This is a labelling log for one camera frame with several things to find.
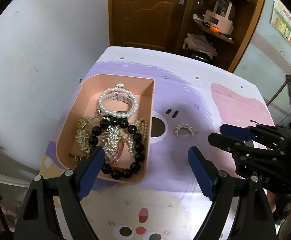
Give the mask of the silver crystal hair comb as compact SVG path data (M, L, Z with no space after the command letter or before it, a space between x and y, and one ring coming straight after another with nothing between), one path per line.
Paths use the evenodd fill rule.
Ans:
M178 124L175 128L174 128L174 134L176 136L179 136L181 134L189 134L191 138L193 138L196 135L196 132L194 131L194 129L192 128L192 126L190 126L189 124Z

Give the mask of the pink jewelry box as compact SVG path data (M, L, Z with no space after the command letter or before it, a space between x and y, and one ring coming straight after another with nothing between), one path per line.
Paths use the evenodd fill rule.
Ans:
M123 83L133 105L101 101L103 91ZM146 177L155 81L143 77L97 74L85 80L65 119L56 145L63 168L75 168L95 146L104 150L98 178L136 184Z

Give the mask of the pink cartoon table mat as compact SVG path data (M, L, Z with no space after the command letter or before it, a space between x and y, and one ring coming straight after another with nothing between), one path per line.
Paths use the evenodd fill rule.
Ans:
M273 125L260 91L210 64L141 48L107 48L83 82L97 74L153 79L155 87L145 178L136 184L98 178L82 201L90 224L100 239L192 239L211 203L201 192L187 152L195 146L218 169L234 175L231 155L210 146L207 138L223 124ZM81 86L60 119L60 132ZM193 138L174 134L182 123L192 126ZM58 161L57 141L49 142L41 162L45 178L69 169Z

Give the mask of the pale sliding wardrobe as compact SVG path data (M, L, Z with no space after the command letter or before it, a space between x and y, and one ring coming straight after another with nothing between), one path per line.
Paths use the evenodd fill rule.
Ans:
M265 0L250 43L234 74L259 89L275 125L291 122L286 76L291 74L291 46L270 24L274 0Z

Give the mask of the folded beige cloth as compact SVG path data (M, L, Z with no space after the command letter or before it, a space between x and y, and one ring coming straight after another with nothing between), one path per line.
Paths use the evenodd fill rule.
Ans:
M187 37L184 39L182 48L198 53L203 53L210 59L218 56L218 53L213 47L212 42L208 42L206 37L203 35L187 34Z

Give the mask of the wooden shelf unit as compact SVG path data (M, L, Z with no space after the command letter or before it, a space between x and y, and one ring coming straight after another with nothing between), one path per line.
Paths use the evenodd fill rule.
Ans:
M186 0L176 53L186 55L186 38L205 38L208 63L233 72L256 30L265 0Z

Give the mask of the pink desk organizer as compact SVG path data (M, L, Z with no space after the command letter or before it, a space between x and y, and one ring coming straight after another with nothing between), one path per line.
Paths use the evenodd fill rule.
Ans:
M203 21L219 29L221 34L230 35L233 31L235 8L229 0L216 0L213 10L207 10Z

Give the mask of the brown wooden door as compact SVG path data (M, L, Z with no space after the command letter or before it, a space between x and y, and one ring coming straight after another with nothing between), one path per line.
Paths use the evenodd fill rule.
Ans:
M177 53L191 0L108 0L112 46Z

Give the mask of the colourful wall poster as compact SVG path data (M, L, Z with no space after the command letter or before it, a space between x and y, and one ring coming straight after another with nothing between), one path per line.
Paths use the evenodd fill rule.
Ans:
M270 24L291 46L291 13L280 0L274 0Z

